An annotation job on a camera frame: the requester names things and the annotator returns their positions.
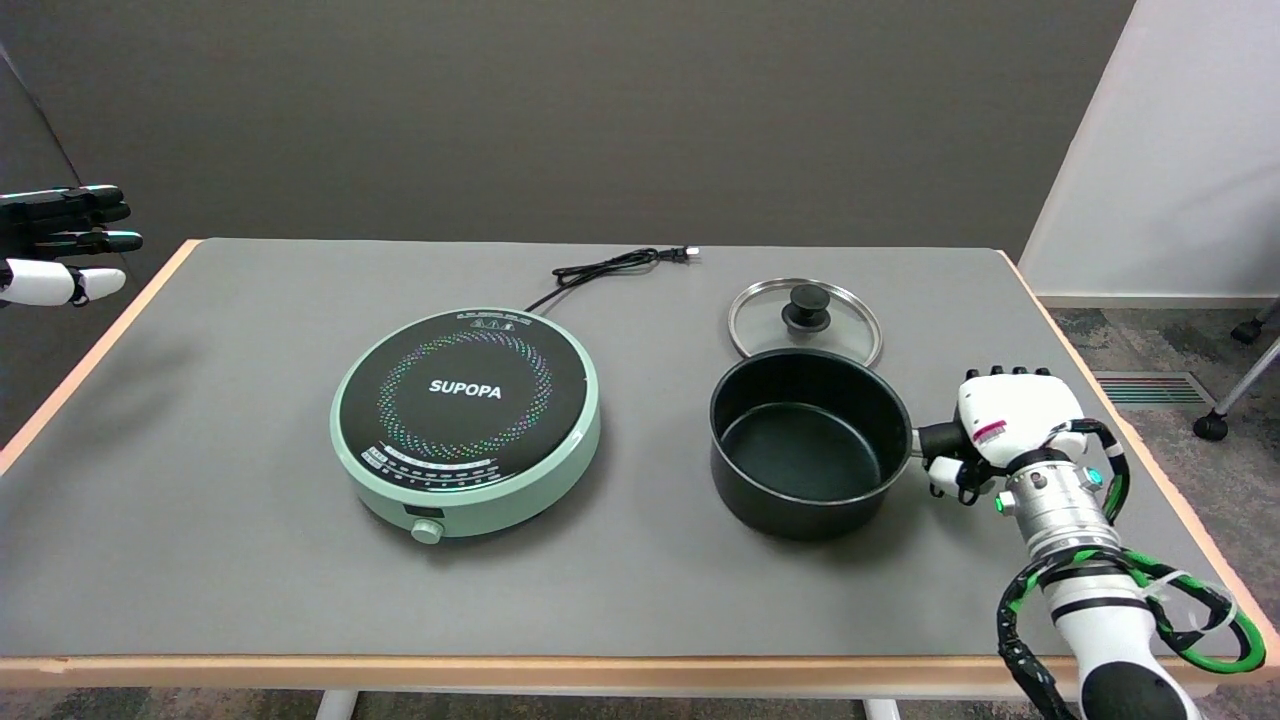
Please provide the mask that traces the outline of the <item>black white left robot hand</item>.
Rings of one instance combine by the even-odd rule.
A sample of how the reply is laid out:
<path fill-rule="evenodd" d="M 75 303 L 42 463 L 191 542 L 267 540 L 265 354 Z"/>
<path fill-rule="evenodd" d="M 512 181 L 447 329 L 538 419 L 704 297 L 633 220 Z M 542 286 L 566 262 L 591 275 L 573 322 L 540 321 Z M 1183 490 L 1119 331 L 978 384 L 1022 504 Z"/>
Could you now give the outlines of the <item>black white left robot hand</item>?
<path fill-rule="evenodd" d="M 120 291 L 128 275 L 113 266 L 74 266 L 68 258 L 124 255 L 142 234 L 115 231 L 131 217 L 115 184 L 55 187 L 1 196 L 1 305 L 84 305 Z"/>

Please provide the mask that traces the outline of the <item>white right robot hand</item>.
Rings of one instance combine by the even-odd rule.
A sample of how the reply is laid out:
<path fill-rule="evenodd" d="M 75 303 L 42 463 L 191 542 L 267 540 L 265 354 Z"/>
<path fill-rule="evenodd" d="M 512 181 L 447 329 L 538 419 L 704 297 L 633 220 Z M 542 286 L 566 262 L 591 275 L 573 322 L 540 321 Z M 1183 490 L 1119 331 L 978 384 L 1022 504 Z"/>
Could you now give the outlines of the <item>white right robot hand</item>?
<path fill-rule="evenodd" d="M 1015 366 L 1010 373 L 995 368 L 986 375 L 970 370 L 957 391 L 954 418 L 915 429 L 929 493 L 970 506 L 1025 454 L 1080 461 L 1089 436 L 1070 427 L 1084 418 L 1070 387 L 1043 368 Z"/>

